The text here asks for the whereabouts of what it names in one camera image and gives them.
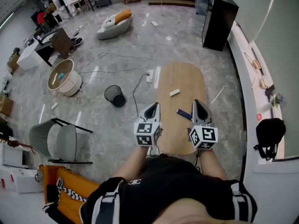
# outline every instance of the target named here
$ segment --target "electrical outlet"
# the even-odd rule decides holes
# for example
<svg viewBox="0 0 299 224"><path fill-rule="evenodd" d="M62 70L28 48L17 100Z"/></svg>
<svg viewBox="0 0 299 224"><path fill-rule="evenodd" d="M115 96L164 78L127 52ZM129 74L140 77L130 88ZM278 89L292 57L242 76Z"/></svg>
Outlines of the electrical outlet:
<svg viewBox="0 0 299 224"><path fill-rule="evenodd" d="M154 70L148 70L149 76L146 77L147 82L153 82L154 80Z"/></svg>

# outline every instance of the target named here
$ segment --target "orange chair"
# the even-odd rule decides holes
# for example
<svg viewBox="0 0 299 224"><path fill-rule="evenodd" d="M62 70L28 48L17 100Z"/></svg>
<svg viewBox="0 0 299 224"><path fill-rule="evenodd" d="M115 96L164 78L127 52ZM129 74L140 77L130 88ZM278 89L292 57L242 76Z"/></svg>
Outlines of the orange chair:
<svg viewBox="0 0 299 224"><path fill-rule="evenodd" d="M43 190L45 203L47 204L47 185L56 185L59 177L64 181L67 189L74 190L82 197L88 198L99 184L85 179L82 176L72 173L62 166L40 166L43 172ZM79 209L83 202L72 199L65 192L61 192L57 209L75 224L81 224Z"/></svg>

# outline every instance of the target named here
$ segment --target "tiled floor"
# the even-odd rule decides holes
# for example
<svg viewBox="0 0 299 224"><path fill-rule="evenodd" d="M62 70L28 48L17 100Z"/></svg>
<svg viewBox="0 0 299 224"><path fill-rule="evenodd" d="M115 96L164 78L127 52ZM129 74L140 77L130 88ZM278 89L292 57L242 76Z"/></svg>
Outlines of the tiled floor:
<svg viewBox="0 0 299 224"><path fill-rule="evenodd" d="M117 38L99 41L95 32L100 24L108 16L125 8L130 8L133 13L132 26ZM151 21L156 21L159 26L155 29ZM214 148L216 154L229 178L238 179L243 153L239 86L228 48L225 47L223 52L202 48L203 22L204 17L196 15L194 8L148 6L145 0L128 5L117 3L76 16L63 27L71 37L80 25L85 26L78 35L84 39L84 43L70 55L78 72L144 68L117 73L81 73L84 81L83 94L81 91L74 97L58 94L53 99L53 103L58 102L58 107L54 110L50 109L50 102L55 93L47 87L51 68L43 64L28 71L18 69L10 83L10 88L14 89L11 99L15 105L9 125L13 128L14 135L20 141L28 143L29 130L38 124L40 117L42 122L58 117L93 130L92 134L78 131L77 149L78 161L90 160L93 164L69 165L68 168L101 182L116 171L135 146L132 139L137 115L132 92L141 75L147 69L163 67L172 61L193 63L204 74L209 103L223 85L227 86L209 107L219 129L220 141ZM84 67L93 58L94 61ZM123 108L114 108L105 100L104 91L111 84L121 87L127 99ZM139 110L155 102L156 91L154 85L147 83L145 78L141 81L135 92ZM53 144L57 129L53 128L48 138L49 149L54 157L56 151ZM184 158L193 161L194 155ZM31 154L32 168L36 168L40 162L46 160L38 154Z"/></svg>

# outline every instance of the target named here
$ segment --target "mesh wastebasket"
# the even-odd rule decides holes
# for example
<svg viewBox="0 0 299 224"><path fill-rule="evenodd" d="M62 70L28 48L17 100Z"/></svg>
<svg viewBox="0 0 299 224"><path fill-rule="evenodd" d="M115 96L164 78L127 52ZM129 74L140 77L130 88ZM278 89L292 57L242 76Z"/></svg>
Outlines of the mesh wastebasket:
<svg viewBox="0 0 299 224"><path fill-rule="evenodd" d="M105 90L105 99L115 107L122 107L126 103L126 99L118 85L111 85Z"/></svg>

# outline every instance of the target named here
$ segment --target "red object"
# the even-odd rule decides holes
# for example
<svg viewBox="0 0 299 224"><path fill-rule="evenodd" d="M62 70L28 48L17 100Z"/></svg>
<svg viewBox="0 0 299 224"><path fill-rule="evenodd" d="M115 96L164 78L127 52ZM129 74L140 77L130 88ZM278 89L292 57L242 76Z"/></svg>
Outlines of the red object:
<svg viewBox="0 0 299 224"><path fill-rule="evenodd" d="M257 120L261 120L262 119L262 115L261 114L257 114Z"/></svg>
<svg viewBox="0 0 299 224"><path fill-rule="evenodd" d="M4 182L4 179L1 179L1 185L2 185L2 188L4 189L4 188L5 188L5 182Z"/></svg>
<svg viewBox="0 0 299 224"><path fill-rule="evenodd" d="M39 25L41 25L42 23L45 22L45 20L43 19L43 16L44 16L45 14L46 14L46 13L42 12L42 13L39 13L39 14L37 15L37 23L38 23Z"/></svg>

